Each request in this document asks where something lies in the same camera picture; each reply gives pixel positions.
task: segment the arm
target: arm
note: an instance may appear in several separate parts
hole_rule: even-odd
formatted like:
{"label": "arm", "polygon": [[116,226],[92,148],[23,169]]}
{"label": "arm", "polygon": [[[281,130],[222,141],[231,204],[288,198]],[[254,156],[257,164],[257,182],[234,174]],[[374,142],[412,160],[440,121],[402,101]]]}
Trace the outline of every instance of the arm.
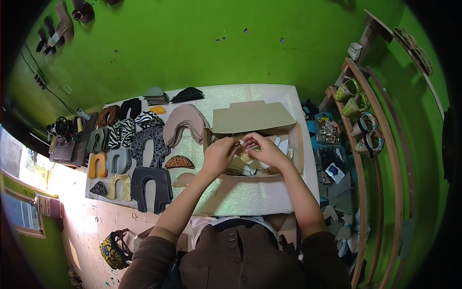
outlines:
{"label": "arm", "polygon": [[[314,233],[327,231],[319,204],[287,156],[270,139],[264,138],[256,132],[246,135],[243,140],[243,145],[247,148],[246,152],[250,156],[278,168],[284,175],[302,238],[305,239]],[[261,148],[260,152],[252,149],[257,145]]]}
{"label": "arm", "polygon": [[174,245],[186,227],[205,189],[229,166],[239,140],[222,138],[211,144],[204,154],[204,164],[193,181],[160,215],[149,236],[159,236]]}

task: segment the person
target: person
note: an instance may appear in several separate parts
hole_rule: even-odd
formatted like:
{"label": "person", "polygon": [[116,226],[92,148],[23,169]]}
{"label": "person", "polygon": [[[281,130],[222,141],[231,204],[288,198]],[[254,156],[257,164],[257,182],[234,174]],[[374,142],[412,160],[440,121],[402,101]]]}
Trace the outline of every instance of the person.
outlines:
{"label": "person", "polygon": [[270,139],[253,132],[243,140],[250,156],[278,168],[284,176],[303,240],[303,264],[280,250],[265,226],[240,219],[205,226],[195,249],[177,256],[176,243],[199,198],[240,147],[238,139],[225,137],[205,150],[202,169],[141,242],[119,289],[351,288],[334,236],[295,166]]}

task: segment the yellow fabric cutout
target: yellow fabric cutout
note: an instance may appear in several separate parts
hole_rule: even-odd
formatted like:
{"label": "yellow fabric cutout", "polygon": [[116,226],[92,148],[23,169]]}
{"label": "yellow fabric cutout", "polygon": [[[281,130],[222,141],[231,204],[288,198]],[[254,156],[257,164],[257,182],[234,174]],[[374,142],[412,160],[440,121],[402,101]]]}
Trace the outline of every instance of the yellow fabric cutout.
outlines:
{"label": "yellow fabric cutout", "polygon": [[150,111],[157,114],[165,114],[165,108],[163,108],[162,106],[154,106],[150,109]]}
{"label": "yellow fabric cutout", "polygon": [[94,154],[90,157],[88,164],[88,178],[96,178],[96,162],[99,160],[99,177],[106,178],[108,176],[108,170],[106,169],[106,153]]}
{"label": "yellow fabric cutout", "polygon": [[124,201],[131,201],[132,200],[132,181],[130,180],[130,176],[127,174],[119,175],[119,174],[112,174],[111,180],[109,181],[109,191],[107,198],[109,200],[115,200],[117,198],[116,195],[116,182],[118,180],[122,180],[122,200]]}

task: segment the wooden rack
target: wooden rack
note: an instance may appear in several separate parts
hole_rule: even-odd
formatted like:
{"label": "wooden rack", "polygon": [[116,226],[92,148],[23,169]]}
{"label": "wooden rack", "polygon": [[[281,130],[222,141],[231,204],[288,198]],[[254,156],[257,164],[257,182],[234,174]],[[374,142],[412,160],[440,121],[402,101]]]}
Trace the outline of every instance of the wooden rack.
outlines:
{"label": "wooden rack", "polygon": [[[401,41],[401,39],[397,36],[395,32],[393,32],[389,27],[387,27],[382,21],[380,21],[377,17],[375,17],[369,11],[365,10],[365,12],[367,13],[367,16],[365,19],[366,28],[364,30],[364,33],[360,41],[358,42],[360,45],[363,46],[361,54],[357,61],[353,61],[351,58],[345,59],[345,62],[343,63],[341,67],[342,72],[339,78],[337,79],[335,86],[339,86],[341,83],[343,83],[344,81],[352,77],[358,80],[358,82],[364,89],[369,101],[371,102],[371,106],[380,123],[380,127],[383,132],[383,137],[385,139],[385,143],[386,143],[386,146],[389,152],[390,163],[392,167],[393,182],[394,182],[394,190],[395,190],[395,225],[394,225],[393,241],[392,241],[392,246],[390,250],[390,257],[387,263],[387,267],[385,269],[383,279],[379,287],[380,289],[383,289],[387,287],[390,281],[390,278],[391,278],[391,275],[393,273],[393,269],[395,266],[395,262],[399,254],[401,227],[402,227],[402,221],[403,221],[403,189],[402,189],[402,178],[401,178],[402,174],[401,174],[400,163],[399,163],[399,159],[397,155],[395,141],[391,134],[390,126],[388,124],[388,120],[385,117],[383,109],[380,106],[380,103],[378,102],[376,95],[374,94],[371,86],[369,85],[367,81],[369,77],[372,79],[372,81],[375,83],[378,90],[380,91],[381,96],[383,97],[387,105],[387,108],[391,113],[393,122],[395,123],[396,129],[398,131],[398,136],[401,140],[401,145],[402,145],[405,163],[406,163],[407,180],[409,183],[409,192],[408,192],[409,193],[409,218],[412,218],[414,216],[415,181],[414,181],[414,172],[413,172],[412,159],[411,159],[409,146],[407,144],[406,135],[402,128],[402,124],[398,117],[396,109],[394,108],[391,102],[391,99],[389,95],[387,94],[384,86],[379,81],[378,77],[375,75],[372,69],[369,66],[366,66],[365,68],[360,66],[362,61],[365,59],[367,53],[370,51],[377,35],[380,35],[388,43],[390,43],[393,39],[397,40],[398,43],[407,51],[407,53],[409,54],[411,59],[414,61],[419,71],[424,76],[431,92],[433,93],[433,96],[435,98],[435,101],[437,103],[438,109],[441,114],[441,118],[443,120],[444,120],[444,112],[441,107],[441,103],[438,99],[438,96],[435,92],[435,89],[433,88],[433,85],[430,79],[428,78],[428,75],[422,68],[417,58],[411,53],[411,51],[409,51],[409,49],[405,46],[405,44]],[[351,125],[350,120],[343,116],[343,113],[342,113],[343,104],[340,102],[336,102],[334,100],[333,95],[335,94],[335,91],[336,91],[336,88],[333,86],[330,86],[326,90],[326,98],[319,105],[319,111],[326,111],[334,103],[336,104],[340,114],[342,115],[345,129],[346,129],[348,138],[350,140],[350,145],[351,145],[351,148],[353,149],[354,146],[356,145],[356,139],[352,138],[349,135],[349,131],[351,130],[352,125]],[[367,208],[366,208],[367,196],[365,192],[364,170],[362,167],[361,157],[357,153],[353,152],[353,159],[354,159],[354,163],[355,163],[355,167],[356,167],[357,175],[358,175],[359,206],[360,206],[360,213],[361,213],[361,218],[360,218],[361,230],[359,232],[359,251],[358,251],[358,258],[357,258],[357,263],[355,267],[355,272],[354,272],[353,280],[352,280],[352,288],[355,288],[358,285],[359,274],[362,269],[364,251],[365,251],[365,239],[366,239],[365,229],[366,229],[366,224],[367,224]],[[373,277],[374,277],[374,274],[377,268],[377,264],[378,264],[378,259],[380,256],[380,250],[382,246],[382,236],[383,236],[383,188],[382,188],[382,177],[380,173],[380,166],[379,166],[377,158],[374,158],[374,165],[376,169],[376,178],[377,178],[377,185],[378,185],[377,241],[376,241],[375,250],[374,250],[374,258],[371,263],[371,270],[370,270],[369,276],[366,281],[366,286],[372,285],[372,282],[373,282],[372,280],[373,280]],[[400,263],[400,267],[395,276],[395,280],[393,282],[392,288],[395,288],[397,286],[399,278],[402,274],[402,271],[404,270],[405,263],[406,263],[406,258],[404,258]]]}

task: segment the green wall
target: green wall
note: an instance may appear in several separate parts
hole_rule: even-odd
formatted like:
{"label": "green wall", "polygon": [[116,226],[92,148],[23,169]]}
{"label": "green wall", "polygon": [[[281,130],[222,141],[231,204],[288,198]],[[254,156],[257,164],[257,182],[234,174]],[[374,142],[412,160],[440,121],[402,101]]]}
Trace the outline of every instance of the green wall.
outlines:
{"label": "green wall", "polygon": [[[72,108],[88,111],[142,95],[155,85],[172,90],[290,84],[296,85],[302,100],[320,101],[327,85],[337,79],[349,44],[361,37],[363,9],[391,27],[404,11],[402,0],[89,2],[95,21],[74,21],[73,40],[52,57],[32,51],[50,90]],[[46,15],[58,23],[56,3],[52,0],[33,26],[26,40],[30,49],[38,44],[37,31]],[[71,12],[71,1],[66,3]],[[25,46],[22,52],[36,70]],[[64,92],[65,85],[71,94]],[[18,112],[38,129],[69,115],[55,96],[39,88],[21,55],[10,89]]]}
{"label": "green wall", "polygon": [[[28,197],[35,197],[34,190],[11,180],[2,173],[0,176],[5,187]],[[74,287],[67,276],[69,265],[56,221],[53,218],[43,216],[43,228],[45,239],[17,235],[24,253],[32,268],[48,288],[72,289]]]}
{"label": "green wall", "polygon": [[[423,48],[431,59],[433,76],[430,77],[430,80],[439,96],[443,110],[446,111],[449,100],[444,74],[425,31],[408,8],[405,9],[398,26],[412,34],[417,40],[418,47]],[[387,89],[401,120],[411,151],[415,178],[414,218],[416,223],[411,251],[399,283],[399,288],[404,288],[428,253],[438,233],[444,214],[449,185],[443,178],[444,172],[441,161],[443,121],[425,79],[397,41],[392,41],[388,45],[382,39],[377,40],[374,44],[373,52],[371,52],[370,57],[366,58],[364,65],[370,65],[373,68]],[[406,220],[409,218],[409,191],[401,142],[386,103],[371,79],[369,79],[369,82],[384,108],[398,148],[401,171],[403,172],[404,219]],[[376,282],[382,279],[388,262],[395,213],[392,172],[387,150],[384,150],[378,158],[383,178],[385,221],[381,257],[374,278]],[[377,211],[377,185],[375,184],[373,163],[367,162],[366,165],[369,173],[367,179],[369,183],[368,211],[370,212],[369,222],[372,224],[372,232],[367,243],[365,258],[370,262],[372,261],[376,241],[374,228],[376,228],[377,216],[374,212]],[[398,260],[395,265],[395,272],[399,265],[400,261]],[[368,276],[369,268],[370,263],[366,267],[366,277]]]}

